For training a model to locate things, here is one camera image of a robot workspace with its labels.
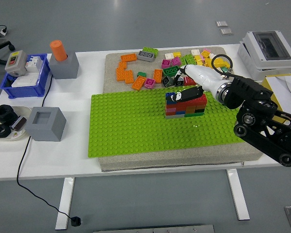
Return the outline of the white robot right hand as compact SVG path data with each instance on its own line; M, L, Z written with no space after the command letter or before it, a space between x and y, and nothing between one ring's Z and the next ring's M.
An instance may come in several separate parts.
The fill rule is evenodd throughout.
M214 69L199 65L185 65L179 68L175 79L178 79L182 74L189 76L199 86L171 94L166 97L167 101L186 102L199 98L204 91L208 91L218 102L224 103L223 92L229 86L229 83L224 81L222 76Z

